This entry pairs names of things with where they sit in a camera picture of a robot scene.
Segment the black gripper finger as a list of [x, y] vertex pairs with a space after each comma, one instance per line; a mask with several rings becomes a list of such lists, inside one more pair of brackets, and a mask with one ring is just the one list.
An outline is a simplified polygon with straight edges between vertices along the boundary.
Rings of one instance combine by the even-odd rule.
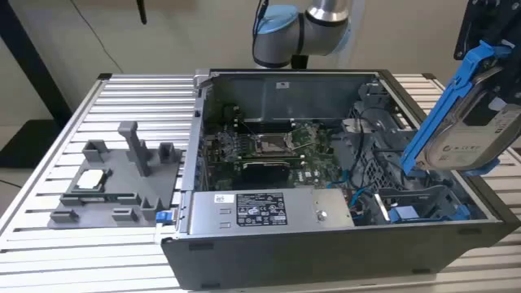
[[466, 71], [464, 123], [487, 126], [513, 105], [520, 105], [520, 31], [489, 38], [485, 30], [464, 34]]

